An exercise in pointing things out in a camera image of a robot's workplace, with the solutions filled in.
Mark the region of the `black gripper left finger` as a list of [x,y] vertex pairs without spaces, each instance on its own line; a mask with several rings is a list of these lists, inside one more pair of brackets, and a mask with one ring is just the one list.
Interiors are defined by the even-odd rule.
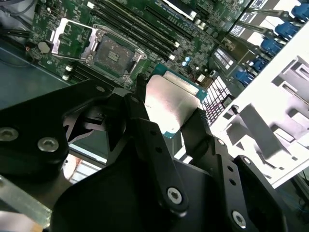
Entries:
[[112,153],[105,168],[129,146],[166,147],[144,95],[142,80],[135,93],[124,95],[88,80],[1,110],[1,201],[51,229],[57,201],[74,185],[62,172],[71,142],[106,132]]

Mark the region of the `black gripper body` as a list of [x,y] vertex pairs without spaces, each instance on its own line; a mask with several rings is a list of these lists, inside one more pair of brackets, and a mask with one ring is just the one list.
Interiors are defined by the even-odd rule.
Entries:
[[129,146],[111,166],[70,187],[52,213],[54,232],[238,232],[241,215],[215,183],[221,157],[194,152],[209,172],[164,146]]

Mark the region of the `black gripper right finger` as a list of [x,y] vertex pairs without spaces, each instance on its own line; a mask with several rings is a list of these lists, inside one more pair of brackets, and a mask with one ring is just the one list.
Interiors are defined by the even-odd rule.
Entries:
[[190,164],[211,177],[206,228],[212,232],[287,232],[284,203],[254,163],[229,155],[197,108],[181,126]]

